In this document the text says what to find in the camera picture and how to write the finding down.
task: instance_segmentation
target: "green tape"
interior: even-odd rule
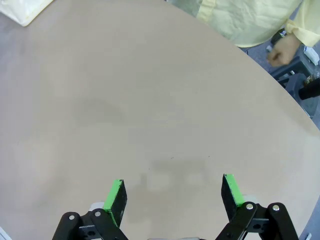
[[[244,204],[245,199],[244,196],[241,194],[238,184],[235,180],[235,177],[233,174],[225,174],[225,179],[230,187],[231,194],[233,196],[233,200],[235,202],[235,205],[237,207],[240,207],[242,204]]]
[[[123,183],[123,180],[121,179],[117,179],[114,180],[111,190],[103,204],[103,209],[111,216],[113,223],[118,227],[114,214],[112,212],[112,205],[114,204],[115,200],[116,200],[116,196],[119,192],[120,186]]]

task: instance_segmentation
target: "silver screw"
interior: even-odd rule
[[[272,209],[274,211],[279,211],[280,207],[278,205],[273,205]]]
[[[251,203],[248,203],[246,206],[246,209],[251,210],[254,208],[254,206]]]

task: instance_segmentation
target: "beige tabletop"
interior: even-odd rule
[[[298,234],[318,199],[313,122],[163,0],[57,0],[25,28],[1,15],[0,79],[0,226],[13,240],[51,239],[117,178],[129,240],[215,239],[223,173],[265,207],[284,203]]]

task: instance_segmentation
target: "human fist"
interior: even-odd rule
[[[294,35],[288,34],[281,38],[268,54],[268,61],[273,67],[288,65],[294,57],[301,41]]]

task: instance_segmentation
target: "yellow jacket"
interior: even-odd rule
[[[252,47],[270,39],[284,24],[303,44],[320,40],[320,0],[167,0],[210,25],[238,47]]]

